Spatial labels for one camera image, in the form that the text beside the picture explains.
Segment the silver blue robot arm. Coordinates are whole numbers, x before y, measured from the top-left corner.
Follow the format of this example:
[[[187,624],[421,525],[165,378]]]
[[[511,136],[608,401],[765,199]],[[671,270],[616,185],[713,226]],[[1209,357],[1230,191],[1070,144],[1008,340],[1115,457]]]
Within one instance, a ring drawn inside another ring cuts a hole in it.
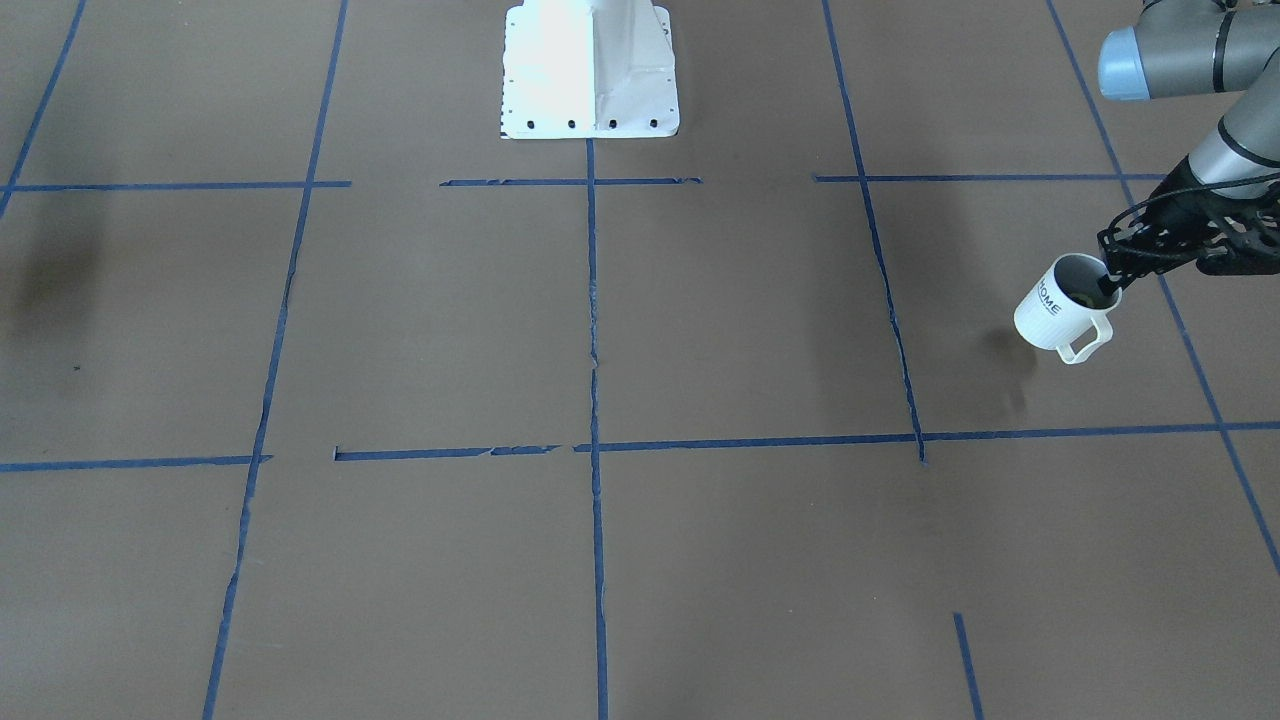
[[[1147,1],[1105,40],[1106,99],[1236,101],[1146,201],[1100,232],[1103,292],[1187,264],[1206,275],[1277,273],[1277,15],[1275,1]]]

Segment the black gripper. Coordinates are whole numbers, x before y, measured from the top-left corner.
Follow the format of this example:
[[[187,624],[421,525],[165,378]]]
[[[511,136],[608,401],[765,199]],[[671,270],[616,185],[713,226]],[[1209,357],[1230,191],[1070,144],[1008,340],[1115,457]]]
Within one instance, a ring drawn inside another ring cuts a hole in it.
[[[1105,293],[1125,290],[1149,274],[1193,263],[1206,275],[1276,275],[1277,170],[1261,182],[1204,183],[1185,159],[1135,210],[1129,227],[1111,225],[1098,236]]]

